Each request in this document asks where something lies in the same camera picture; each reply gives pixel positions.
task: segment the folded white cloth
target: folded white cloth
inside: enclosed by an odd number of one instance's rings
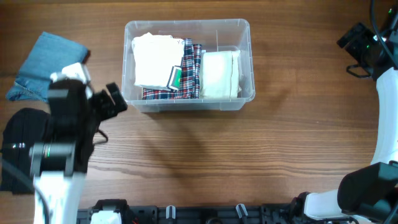
[[[174,67],[180,69],[184,56],[182,39],[171,35],[144,34],[131,42],[136,62],[136,86],[168,90],[172,85]]]
[[[239,91],[240,50],[207,52],[202,55],[200,66],[200,98],[237,98]]]

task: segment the plaid shirt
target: plaid shirt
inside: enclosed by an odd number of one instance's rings
[[[182,60],[182,74],[179,90],[166,91],[144,88],[142,92],[143,100],[199,98],[201,44],[192,44],[192,39],[184,39],[184,44],[184,57]]]

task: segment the blue denim cloth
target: blue denim cloth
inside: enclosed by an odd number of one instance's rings
[[[87,48],[81,44],[43,32],[19,69],[6,98],[10,101],[47,102],[51,73],[61,72],[65,66],[84,61],[87,53]]]

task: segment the wood grain surface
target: wood grain surface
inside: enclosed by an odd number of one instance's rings
[[[377,1],[381,23],[392,1]],[[94,87],[121,86],[124,26],[134,20],[243,18],[251,26],[256,97],[239,111],[127,112],[101,125],[109,143],[88,164],[80,208],[99,199],[130,205],[259,205],[338,187],[369,165],[377,139],[372,80],[345,73],[355,61],[336,41],[368,2],[160,1],[0,5],[0,131],[36,101],[4,95],[43,31],[91,50]],[[33,196],[0,192],[0,223],[32,223]]]

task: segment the plastic storage box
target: plastic storage box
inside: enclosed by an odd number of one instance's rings
[[[151,34],[172,35],[191,38],[194,44],[202,44],[206,52],[240,50],[239,86],[241,91],[236,99],[176,99],[142,100],[142,88],[134,86],[135,60],[131,41],[135,37]],[[124,33],[124,57],[122,94],[127,104],[134,105],[141,112],[166,110],[239,110],[253,100],[253,62],[251,54],[250,26],[244,19],[220,19],[199,21],[131,21]]]

